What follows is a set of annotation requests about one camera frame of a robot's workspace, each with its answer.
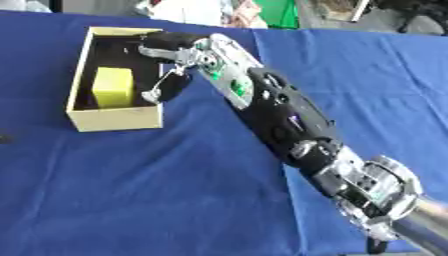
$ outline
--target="table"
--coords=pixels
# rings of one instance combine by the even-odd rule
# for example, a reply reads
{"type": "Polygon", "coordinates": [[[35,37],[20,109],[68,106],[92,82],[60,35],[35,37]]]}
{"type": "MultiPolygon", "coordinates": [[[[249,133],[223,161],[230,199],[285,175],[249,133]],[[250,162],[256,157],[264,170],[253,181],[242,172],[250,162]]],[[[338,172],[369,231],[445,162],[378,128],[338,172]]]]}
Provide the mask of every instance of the table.
{"type": "Polygon", "coordinates": [[[1,255],[364,251],[364,237],[199,76],[166,104],[164,129],[76,132],[64,104],[91,25],[225,33],[310,95],[360,155],[402,161],[448,201],[444,38],[15,12],[0,24],[0,134],[13,140],[0,144],[1,255]]]}

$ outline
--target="floor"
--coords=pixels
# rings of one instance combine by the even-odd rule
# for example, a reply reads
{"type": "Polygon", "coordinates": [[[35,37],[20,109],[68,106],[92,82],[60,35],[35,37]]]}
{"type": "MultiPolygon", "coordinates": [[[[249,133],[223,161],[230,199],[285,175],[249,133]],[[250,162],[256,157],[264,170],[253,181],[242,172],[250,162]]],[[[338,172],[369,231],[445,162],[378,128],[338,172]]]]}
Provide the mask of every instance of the floor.
{"type": "MultiPolygon", "coordinates": [[[[357,23],[325,20],[315,11],[312,0],[296,0],[302,28],[335,28],[372,32],[395,33],[401,21],[398,13],[392,10],[374,9],[361,17],[357,23]]],[[[409,27],[409,33],[440,34],[442,30],[426,17],[416,18],[409,27]]]]}
{"type": "MultiPolygon", "coordinates": [[[[296,0],[300,24],[302,28],[335,28],[360,31],[395,32],[400,22],[397,13],[390,10],[375,9],[364,15],[357,23],[324,20],[320,17],[311,2],[312,0],[296,0]]],[[[133,7],[139,0],[63,0],[64,12],[85,13],[95,15],[136,15],[133,7]]],[[[418,17],[411,24],[409,33],[439,34],[441,29],[433,21],[418,17]]]]}

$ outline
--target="white background object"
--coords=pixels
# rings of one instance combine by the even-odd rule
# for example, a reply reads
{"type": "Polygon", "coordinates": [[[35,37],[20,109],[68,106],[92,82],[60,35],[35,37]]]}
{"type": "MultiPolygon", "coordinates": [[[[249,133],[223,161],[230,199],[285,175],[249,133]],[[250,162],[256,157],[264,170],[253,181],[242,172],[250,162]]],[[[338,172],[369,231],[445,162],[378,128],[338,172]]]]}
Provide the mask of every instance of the white background object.
{"type": "Polygon", "coordinates": [[[24,11],[26,0],[0,0],[0,10],[24,11]]]}
{"type": "Polygon", "coordinates": [[[153,19],[221,26],[221,0],[163,0],[152,11],[153,19]]]}

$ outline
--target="beige box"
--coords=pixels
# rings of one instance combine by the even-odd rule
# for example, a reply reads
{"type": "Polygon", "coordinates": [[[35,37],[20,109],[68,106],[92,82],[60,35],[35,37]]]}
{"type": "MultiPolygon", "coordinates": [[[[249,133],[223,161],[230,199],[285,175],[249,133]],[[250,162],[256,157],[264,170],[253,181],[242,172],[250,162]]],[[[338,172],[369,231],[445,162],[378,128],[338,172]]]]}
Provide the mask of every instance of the beige box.
{"type": "Polygon", "coordinates": [[[117,109],[77,109],[81,78],[89,58],[95,36],[131,36],[159,29],[90,27],[73,79],[66,112],[78,131],[110,131],[144,128],[161,128],[163,124],[161,104],[117,109]]]}

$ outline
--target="green object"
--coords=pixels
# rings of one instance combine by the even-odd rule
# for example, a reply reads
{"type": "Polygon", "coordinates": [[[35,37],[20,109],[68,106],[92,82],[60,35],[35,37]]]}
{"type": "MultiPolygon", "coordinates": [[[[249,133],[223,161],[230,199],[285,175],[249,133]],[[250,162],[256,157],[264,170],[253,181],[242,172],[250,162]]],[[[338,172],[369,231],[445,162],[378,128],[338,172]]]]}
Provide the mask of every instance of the green object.
{"type": "Polygon", "coordinates": [[[215,71],[215,72],[213,72],[212,73],[212,79],[213,80],[218,80],[219,78],[221,78],[221,73],[220,72],[218,72],[218,71],[215,71]]]}
{"type": "Polygon", "coordinates": [[[233,92],[236,93],[236,95],[238,95],[238,96],[244,95],[243,86],[241,84],[239,84],[236,80],[232,80],[232,83],[230,84],[230,88],[232,89],[233,92]]]}
{"type": "Polygon", "coordinates": [[[274,28],[299,28],[297,7],[294,0],[255,0],[262,8],[260,16],[274,28]]]}

